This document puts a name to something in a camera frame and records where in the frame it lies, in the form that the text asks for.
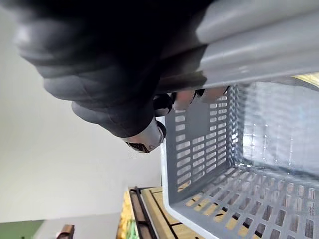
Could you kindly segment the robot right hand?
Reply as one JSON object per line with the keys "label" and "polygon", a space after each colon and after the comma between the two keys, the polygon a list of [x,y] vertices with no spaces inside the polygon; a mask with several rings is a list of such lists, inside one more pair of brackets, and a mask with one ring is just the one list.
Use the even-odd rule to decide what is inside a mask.
{"label": "robot right hand", "polygon": [[163,142],[168,96],[155,99],[166,40],[207,0],[3,0],[19,55],[81,119],[149,153]]}

